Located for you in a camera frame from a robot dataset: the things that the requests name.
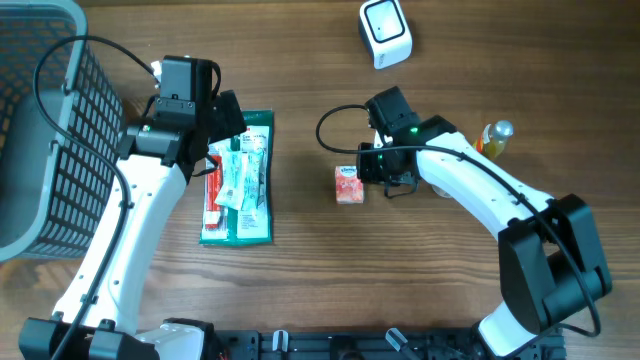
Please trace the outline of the small orange box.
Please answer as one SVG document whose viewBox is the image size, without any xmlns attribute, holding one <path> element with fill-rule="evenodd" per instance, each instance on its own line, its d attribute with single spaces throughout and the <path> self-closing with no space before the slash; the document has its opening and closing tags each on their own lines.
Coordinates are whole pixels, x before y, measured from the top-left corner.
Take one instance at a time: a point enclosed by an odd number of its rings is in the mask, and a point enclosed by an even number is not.
<svg viewBox="0 0 640 360">
<path fill-rule="evenodd" d="M 357 176 L 355 166 L 335 168 L 336 202 L 338 204 L 361 204 L 364 202 L 364 186 Z"/>
</svg>

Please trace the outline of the mint green sachet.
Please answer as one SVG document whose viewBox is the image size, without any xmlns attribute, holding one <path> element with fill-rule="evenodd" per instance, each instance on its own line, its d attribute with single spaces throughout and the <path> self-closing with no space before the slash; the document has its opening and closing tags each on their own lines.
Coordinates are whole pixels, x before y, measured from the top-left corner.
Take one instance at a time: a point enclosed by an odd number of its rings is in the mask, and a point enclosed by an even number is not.
<svg viewBox="0 0 640 360">
<path fill-rule="evenodd" d="M 237 211 L 253 211 L 260 202 L 263 151 L 221 153 L 222 185 L 215 203 Z"/>
</svg>

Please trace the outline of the red coffee stick sachet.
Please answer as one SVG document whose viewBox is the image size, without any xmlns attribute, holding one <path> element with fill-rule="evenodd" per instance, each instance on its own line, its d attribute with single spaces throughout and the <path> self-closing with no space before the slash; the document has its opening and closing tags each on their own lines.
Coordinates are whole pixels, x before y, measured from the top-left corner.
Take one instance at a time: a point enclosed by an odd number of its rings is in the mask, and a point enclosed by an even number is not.
<svg viewBox="0 0 640 360">
<path fill-rule="evenodd" d="M 222 186 L 222 157 L 214 145 L 209 146 L 209 155 L 216 162 L 207 174 L 206 207 L 204 225 L 206 230 L 218 229 L 223 214 L 222 206 L 216 203 L 216 198 Z"/>
</svg>

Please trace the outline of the yellow oil bottle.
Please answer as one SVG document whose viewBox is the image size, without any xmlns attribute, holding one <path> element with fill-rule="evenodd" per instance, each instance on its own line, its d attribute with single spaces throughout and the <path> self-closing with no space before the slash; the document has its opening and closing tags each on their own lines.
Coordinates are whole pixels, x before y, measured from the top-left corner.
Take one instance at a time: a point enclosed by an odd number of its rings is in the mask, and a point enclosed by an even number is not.
<svg viewBox="0 0 640 360">
<path fill-rule="evenodd" d="M 501 155 L 514 135 L 514 128 L 510 121 L 500 120 L 494 124 L 488 124 L 477 140 L 473 148 L 486 158 L 494 161 Z"/>
</svg>

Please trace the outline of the green white gloves package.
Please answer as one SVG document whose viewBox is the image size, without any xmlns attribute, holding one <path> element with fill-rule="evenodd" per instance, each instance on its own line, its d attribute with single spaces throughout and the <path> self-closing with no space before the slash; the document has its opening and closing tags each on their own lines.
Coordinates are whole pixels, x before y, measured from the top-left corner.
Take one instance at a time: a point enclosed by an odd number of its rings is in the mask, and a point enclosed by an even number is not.
<svg viewBox="0 0 640 360">
<path fill-rule="evenodd" d="M 264 160 L 261 170 L 260 202 L 253 211 L 237 211 L 222 207 L 223 214 L 218 229 L 206 230 L 204 213 L 206 207 L 207 174 L 216 164 L 209 155 L 206 157 L 204 205 L 202 229 L 199 243 L 203 246 L 250 246 L 272 241 L 271 214 L 271 160 L 274 140 L 274 113 L 271 110 L 250 110 L 243 113 L 247 130 L 230 139 L 221 140 L 214 145 L 221 156 L 225 151 L 263 151 Z"/>
</svg>

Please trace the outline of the green lid jar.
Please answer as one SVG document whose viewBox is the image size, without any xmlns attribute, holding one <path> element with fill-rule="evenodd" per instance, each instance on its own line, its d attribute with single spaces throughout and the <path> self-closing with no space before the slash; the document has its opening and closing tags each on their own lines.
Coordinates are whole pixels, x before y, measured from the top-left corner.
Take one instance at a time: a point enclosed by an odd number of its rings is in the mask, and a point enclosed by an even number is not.
<svg viewBox="0 0 640 360">
<path fill-rule="evenodd" d="M 440 197 L 448 198 L 448 199 L 452 198 L 452 196 L 449 193 L 447 193 L 446 191 L 444 191 L 443 189 L 441 189 L 440 187 L 438 187 L 436 185 L 432 185 L 432 189 Z"/>
</svg>

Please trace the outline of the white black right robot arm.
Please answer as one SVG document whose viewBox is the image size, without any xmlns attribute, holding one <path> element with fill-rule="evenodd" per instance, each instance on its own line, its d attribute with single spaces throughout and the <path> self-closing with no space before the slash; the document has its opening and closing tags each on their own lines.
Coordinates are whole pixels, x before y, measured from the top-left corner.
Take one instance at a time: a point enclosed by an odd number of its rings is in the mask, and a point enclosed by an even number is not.
<svg viewBox="0 0 640 360">
<path fill-rule="evenodd" d="M 503 301 L 477 326 L 492 356 L 517 354 L 611 292 L 593 213 L 577 195 L 556 199 L 517 180 L 443 117 L 421 119 L 398 87 L 376 94 L 364 109 L 375 139 L 359 146 L 362 181 L 393 186 L 422 179 L 496 239 Z"/>
</svg>

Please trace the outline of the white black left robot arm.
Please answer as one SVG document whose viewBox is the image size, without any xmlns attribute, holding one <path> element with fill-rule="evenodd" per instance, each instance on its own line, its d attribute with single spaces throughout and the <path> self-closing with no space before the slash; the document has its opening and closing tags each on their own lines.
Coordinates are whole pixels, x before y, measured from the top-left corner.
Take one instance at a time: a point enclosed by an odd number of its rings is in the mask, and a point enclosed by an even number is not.
<svg viewBox="0 0 640 360">
<path fill-rule="evenodd" d="M 161 233 L 208 145 L 245 131 L 233 91 L 211 60 L 163 59 L 155 112 L 123 131 L 116 183 L 79 271 L 48 320 L 28 318 L 26 359 L 213 359 L 210 322 L 169 318 L 139 332 L 144 282 Z"/>
</svg>

